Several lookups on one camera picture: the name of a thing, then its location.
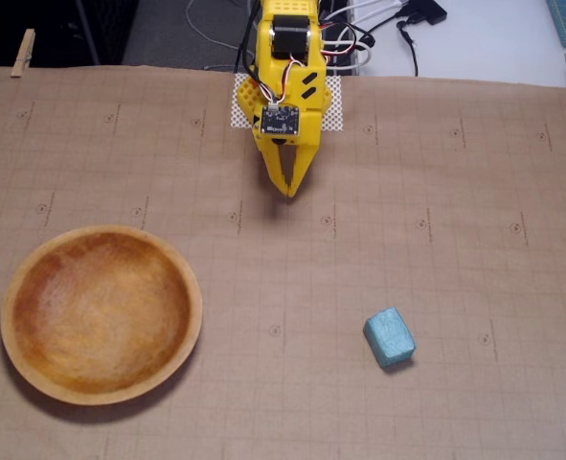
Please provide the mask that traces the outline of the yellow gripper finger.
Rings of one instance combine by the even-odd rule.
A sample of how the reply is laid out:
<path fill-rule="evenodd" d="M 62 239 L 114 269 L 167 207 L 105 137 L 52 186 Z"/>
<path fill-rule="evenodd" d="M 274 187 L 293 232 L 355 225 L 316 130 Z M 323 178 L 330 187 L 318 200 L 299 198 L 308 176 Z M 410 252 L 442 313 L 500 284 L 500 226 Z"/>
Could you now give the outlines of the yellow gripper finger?
<path fill-rule="evenodd" d="M 295 160 L 293 162 L 293 174 L 288 186 L 289 197 L 294 197 L 297 194 L 318 149 L 319 147 L 316 145 L 297 146 Z"/>
<path fill-rule="evenodd" d="M 280 145 L 267 137 L 258 136 L 255 141 L 270 181 L 283 196 L 288 196 L 288 185 L 283 174 Z"/>

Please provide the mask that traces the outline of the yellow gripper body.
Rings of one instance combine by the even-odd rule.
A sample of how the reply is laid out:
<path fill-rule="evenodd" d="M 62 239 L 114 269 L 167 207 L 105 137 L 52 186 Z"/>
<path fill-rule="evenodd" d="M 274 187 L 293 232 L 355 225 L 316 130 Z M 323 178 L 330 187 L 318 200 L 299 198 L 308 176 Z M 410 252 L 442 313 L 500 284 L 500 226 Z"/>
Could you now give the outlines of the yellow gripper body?
<path fill-rule="evenodd" d="M 316 13 L 264 13 L 255 58 L 253 132 L 279 145 L 320 144 L 327 58 Z"/>

